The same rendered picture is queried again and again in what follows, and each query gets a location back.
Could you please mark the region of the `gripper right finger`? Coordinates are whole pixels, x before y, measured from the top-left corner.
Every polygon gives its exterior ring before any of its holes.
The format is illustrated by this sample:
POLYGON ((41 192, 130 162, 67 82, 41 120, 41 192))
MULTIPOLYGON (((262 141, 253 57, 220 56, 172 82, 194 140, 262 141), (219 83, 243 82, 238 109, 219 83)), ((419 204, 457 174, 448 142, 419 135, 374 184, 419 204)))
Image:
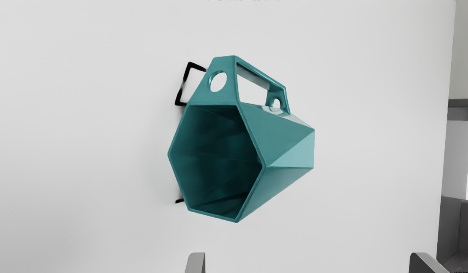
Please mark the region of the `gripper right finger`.
POLYGON ((409 273, 450 273, 428 253, 411 253, 409 273))

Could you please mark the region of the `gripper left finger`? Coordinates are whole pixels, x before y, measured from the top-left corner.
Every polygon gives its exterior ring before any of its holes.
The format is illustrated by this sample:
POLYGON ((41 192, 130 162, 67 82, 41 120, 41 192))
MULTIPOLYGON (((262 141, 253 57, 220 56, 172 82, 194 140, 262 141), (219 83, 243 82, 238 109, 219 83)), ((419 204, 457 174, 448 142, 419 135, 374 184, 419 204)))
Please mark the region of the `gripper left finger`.
POLYGON ((205 253, 191 253, 188 257, 185 273, 206 273, 205 253))

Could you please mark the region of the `teal faceted mug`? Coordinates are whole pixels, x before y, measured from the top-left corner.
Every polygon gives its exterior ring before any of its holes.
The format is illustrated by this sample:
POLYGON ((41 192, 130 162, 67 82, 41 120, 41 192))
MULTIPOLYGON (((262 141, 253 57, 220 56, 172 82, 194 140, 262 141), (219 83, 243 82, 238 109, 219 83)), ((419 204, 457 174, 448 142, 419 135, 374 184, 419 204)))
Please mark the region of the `teal faceted mug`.
POLYGON ((314 137, 284 85, 220 56, 185 105, 168 158, 189 211, 237 223, 314 168, 314 137))

